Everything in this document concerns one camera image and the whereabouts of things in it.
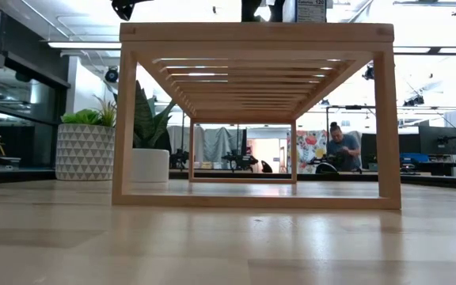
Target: label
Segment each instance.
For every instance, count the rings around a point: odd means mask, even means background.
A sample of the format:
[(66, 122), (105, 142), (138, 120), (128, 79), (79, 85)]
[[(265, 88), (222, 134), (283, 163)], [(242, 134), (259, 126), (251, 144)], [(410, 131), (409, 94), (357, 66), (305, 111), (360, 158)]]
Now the label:
[(326, 22), (327, 0), (297, 0), (297, 22)]

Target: computer monitor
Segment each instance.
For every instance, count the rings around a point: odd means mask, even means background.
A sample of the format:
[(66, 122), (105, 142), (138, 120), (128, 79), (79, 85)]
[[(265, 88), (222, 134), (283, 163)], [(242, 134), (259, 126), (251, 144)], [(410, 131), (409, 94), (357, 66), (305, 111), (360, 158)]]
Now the computer monitor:
[(418, 127), (422, 154), (456, 154), (456, 129), (454, 127)]

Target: dark shirt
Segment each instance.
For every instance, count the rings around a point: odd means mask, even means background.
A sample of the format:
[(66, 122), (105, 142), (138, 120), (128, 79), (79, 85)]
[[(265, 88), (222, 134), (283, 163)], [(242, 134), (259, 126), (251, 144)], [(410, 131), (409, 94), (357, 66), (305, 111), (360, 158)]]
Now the dark shirt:
[(359, 149), (359, 144), (356, 142), (356, 139), (352, 135), (344, 135), (342, 141), (339, 143), (334, 142), (333, 140), (329, 141), (327, 145), (327, 153), (329, 155), (342, 155), (344, 162), (340, 167), (340, 171), (352, 171), (353, 169), (358, 169), (360, 167), (360, 160), (358, 156), (351, 156), (347, 152), (344, 152), (342, 148), (346, 146), (349, 150)]

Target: potted plant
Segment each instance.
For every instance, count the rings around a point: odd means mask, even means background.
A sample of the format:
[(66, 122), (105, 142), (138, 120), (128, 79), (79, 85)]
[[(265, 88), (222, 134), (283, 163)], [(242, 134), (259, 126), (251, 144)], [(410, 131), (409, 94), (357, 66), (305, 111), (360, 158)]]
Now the potted plant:
[(147, 100), (140, 83), (135, 87), (135, 126), (131, 181), (167, 182), (169, 178), (169, 136), (166, 126), (175, 103), (154, 115), (154, 99)]
[(59, 125), (55, 176), (62, 181), (112, 179), (116, 106), (95, 96), (101, 109), (65, 114)]

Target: geometric patterned planter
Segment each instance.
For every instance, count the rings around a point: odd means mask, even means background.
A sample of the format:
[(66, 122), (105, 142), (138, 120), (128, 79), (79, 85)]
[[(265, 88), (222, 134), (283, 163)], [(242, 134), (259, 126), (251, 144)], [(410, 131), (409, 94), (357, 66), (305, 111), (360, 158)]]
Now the geometric patterned planter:
[(59, 125), (55, 177), (62, 181), (109, 181), (114, 162), (114, 127)]

